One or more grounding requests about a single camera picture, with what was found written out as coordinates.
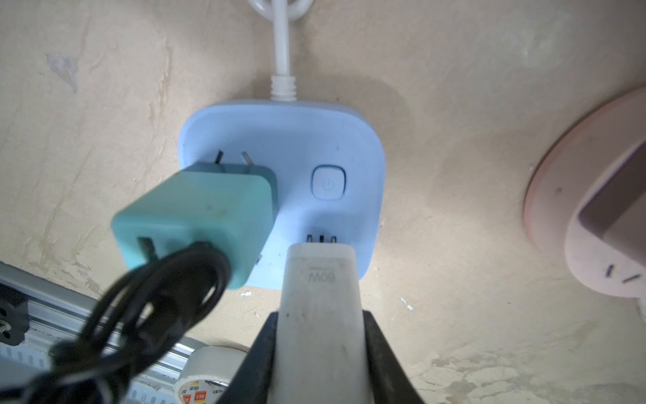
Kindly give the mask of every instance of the white tape roll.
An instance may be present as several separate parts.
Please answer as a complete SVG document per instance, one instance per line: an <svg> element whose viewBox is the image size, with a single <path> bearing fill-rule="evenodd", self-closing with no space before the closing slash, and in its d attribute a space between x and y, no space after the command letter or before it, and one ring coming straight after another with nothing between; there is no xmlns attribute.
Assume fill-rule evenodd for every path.
<svg viewBox="0 0 646 404"><path fill-rule="evenodd" d="M218 401L246 355L226 346L206 346L193 352L175 383L177 404L213 404Z"/></svg>

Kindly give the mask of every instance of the coiled black cable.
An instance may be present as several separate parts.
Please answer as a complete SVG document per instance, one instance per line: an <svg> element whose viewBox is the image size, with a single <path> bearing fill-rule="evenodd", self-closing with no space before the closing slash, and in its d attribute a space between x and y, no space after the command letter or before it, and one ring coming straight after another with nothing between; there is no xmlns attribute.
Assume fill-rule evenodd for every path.
<svg viewBox="0 0 646 404"><path fill-rule="evenodd" d="M129 271L106 292L75 341L54 346L52 370L0 392L25 404L117 403L131 379L157 362L217 304L231 277L207 242ZM104 324L101 320L107 317ZM118 349L106 353L121 324Z"/></svg>

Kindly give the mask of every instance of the white power adapter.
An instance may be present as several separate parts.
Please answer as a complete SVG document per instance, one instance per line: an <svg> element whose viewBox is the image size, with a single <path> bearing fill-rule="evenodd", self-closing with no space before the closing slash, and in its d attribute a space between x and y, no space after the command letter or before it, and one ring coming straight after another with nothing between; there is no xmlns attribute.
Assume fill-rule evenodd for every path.
<svg viewBox="0 0 646 404"><path fill-rule="evenodd" d="M372 402L357 261L351 246L287 253L270 403Z"/></svg>

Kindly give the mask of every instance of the cable strain relief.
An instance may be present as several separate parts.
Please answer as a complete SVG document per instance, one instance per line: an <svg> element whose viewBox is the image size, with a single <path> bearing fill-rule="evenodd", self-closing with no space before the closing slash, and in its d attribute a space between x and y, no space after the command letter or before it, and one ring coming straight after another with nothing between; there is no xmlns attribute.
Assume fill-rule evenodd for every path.
<svg viewBox="0 0 646 404"><path fill-rule="evenodd" d="M271 99L274 101L296 101L296 77L271 76Z"/></svg>

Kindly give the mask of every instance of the black clamp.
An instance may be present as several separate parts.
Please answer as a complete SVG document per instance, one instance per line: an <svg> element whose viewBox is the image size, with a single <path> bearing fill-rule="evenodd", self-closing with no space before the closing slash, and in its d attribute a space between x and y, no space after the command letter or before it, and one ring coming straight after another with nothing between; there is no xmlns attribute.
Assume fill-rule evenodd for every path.
<svg viewBox="0 0 646 404"><path fill-rule="evenodd" d="M372 313L365 311L368 370L375 404L424 404L408 381ZM218 404L265 404L271 384L278 312L269 314Z"/></svg>
<svg viewBox="0 0 646 404"><path fill-rule="evenodd" d="M28 329L27 297L0 284L0 343L16 346Z"/></svg>

